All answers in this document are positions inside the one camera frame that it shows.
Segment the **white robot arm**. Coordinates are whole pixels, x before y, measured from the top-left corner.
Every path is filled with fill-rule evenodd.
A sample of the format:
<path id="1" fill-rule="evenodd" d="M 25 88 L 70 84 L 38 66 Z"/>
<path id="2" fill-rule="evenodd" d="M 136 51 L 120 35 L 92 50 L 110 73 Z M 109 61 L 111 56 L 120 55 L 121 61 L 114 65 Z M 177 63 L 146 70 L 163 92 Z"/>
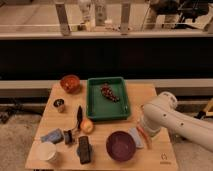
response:
<path id="1" fill-rule="evenodd" d="M 177 105 L 172 93 L 160 93 L 142 106 L 140 126 L 151 137 L 165 127 L 213 152 L 213 124 L 178 112 Z"/>

